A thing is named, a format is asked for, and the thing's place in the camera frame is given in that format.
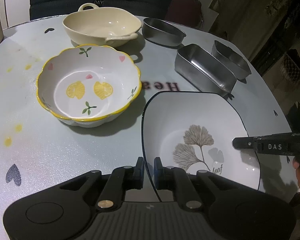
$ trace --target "screw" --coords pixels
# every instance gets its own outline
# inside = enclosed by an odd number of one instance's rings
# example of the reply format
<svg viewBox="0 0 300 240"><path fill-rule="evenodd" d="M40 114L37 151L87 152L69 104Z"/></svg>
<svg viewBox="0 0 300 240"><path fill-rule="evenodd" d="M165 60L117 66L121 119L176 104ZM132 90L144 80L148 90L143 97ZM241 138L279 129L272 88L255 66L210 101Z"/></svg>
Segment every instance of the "screw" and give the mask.
<svg viewBox="0 0 300 240"><path fill-rule="evenodd" d="M100 207L100 208L110 208L113 205L114 204L111 200L101 200L98 202L98 207Z"/></svg>
<svg viewBox="0 0 300 240"><path fill-rule="evenodd" d="M196 208L200 208L201 207L201 203L199 201L196 200L190 200L186 203L186 206L190 209L196 209Z"/></svg>

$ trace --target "maroon fabric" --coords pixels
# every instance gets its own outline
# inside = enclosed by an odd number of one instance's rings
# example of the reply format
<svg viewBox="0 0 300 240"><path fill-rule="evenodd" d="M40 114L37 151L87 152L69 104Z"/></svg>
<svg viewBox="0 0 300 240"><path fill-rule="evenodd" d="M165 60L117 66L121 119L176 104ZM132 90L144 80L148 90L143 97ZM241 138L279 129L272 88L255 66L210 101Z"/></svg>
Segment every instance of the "maroon fabric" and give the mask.
<svg viewBox="0 0 300 240"><path fill-rule="evenodd" d="M200 23L201 3L194 0L171 0L165 20L195 28Z"/></svg>

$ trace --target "bowl handle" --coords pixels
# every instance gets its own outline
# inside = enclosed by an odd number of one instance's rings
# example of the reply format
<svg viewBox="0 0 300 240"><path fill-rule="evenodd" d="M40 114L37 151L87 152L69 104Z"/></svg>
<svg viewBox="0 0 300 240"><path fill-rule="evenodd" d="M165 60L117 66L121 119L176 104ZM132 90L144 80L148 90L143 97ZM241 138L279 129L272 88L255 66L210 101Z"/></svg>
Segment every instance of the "bowl handle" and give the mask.
<svg viewBox="0 0 300 240"><path fill-rule="evenodd" d="M85 4L81 5L81 6L79 7L79 9L78 9L78 12L79 12L79 11L83 11L83 9L84 9L85 7L87 7L87 6L91 6L91 7L93 7L94 9L99 8L98 5L96 5L96 4L94 4L94 3L88 2L88 3L85 3Z"/></svg>
<svg viewBox="0 0 300 240"><path fill-rule="evenodd" d="M134 40L136 38L138 38L138 33L132 33L129 36L118 36L118 37L106 38L106 42L114 41L114 40Z"/></svg>

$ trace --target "cabinet door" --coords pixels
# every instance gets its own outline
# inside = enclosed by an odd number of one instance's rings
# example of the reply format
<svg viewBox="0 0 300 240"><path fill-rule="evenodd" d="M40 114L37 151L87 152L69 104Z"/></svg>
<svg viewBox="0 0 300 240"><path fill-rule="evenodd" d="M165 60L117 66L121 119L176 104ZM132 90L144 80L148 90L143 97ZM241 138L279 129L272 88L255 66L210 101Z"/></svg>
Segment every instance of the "cabinet door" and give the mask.
<svg viewBox="0 0 300 240"><path fill-rule="evenodd" d="M6 8L4 4L4 0L0 0L0 21L2 29L8 28L7 16L6 16Z"/></svg>

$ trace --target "yellow scalloped rim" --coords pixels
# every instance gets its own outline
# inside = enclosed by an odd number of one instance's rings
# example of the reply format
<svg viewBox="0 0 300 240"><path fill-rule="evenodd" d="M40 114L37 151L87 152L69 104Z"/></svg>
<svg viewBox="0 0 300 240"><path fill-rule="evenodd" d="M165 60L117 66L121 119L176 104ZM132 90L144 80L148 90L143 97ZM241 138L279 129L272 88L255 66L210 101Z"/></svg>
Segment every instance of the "yellow scalloped rim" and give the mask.
<svg viewBox="0 0 300 240"><path fill-rule="evenodd" d="M95 117L95 118L85 118L85 119L80 119L80 118L70 118L70 117L67 117L67 116L62 116L62 115L59 115L55 112L53 112L51 109L47 108L43 103L42 101L40 100L39 98L39 87L38 87L38 80L39 80L39 77L41 75L41 73L43 72L43 69L46 67L46 65L48 64L48 62L50 60L52 60L53 58L55 57L58 57L62 52L66 51L66 50L69 50L69 49L76 49L76 48L79 48L79 47L83 47L83 46L96 46L96 47L108 47L108 48L111 48L119 53L122 53L124 54L128 59L131 60L132 64L136 67L136 69L138 70L138 75L139 75L139 87L138 87L138 90L136 92L136 94L132 97L132 99L122 108L120 108L119 110L115 111L115 112L112 112L110 114L107 114L107 115L104 115L104 116L100 116L100 117ZM118 51L110 46L107 46L107 45L103 45L103 46L99 46L99 45L96 45L96 44L82 44L82 45L79 45L77 47L74 47L74 48L68 48L68 49L64 49L63 51L61 51L58 55L54 56L54 57L51 57L50 59L48 59L46 61L46 63L43 65L42 67L42 70L40 72L40 74L37 76L37 80L35 82L35 85L37 86L37 100L39 102L39 104L45 109L47 110L48 112L50 112L51 114L53 114L56 118L59 118L59 119L63 119L63 120L73 120L73 121L77 121L77 122L94 122L94 121L99 121L99 120L102 120L102 119L105 119L111 115L114 115L114 114L119 114L121 112L123 112L124 110L126 110L129 105L131 104L131 102L136 99L136 97L140 94L141 92L141 88L142 88L142 83L141 83L141 80L140 80L140 76L141 76L141 72L140 72L140 69L134 64L133 62L133 59L130 57L130 55L128 55L127 53L124 53L122 51Z"/></svg>

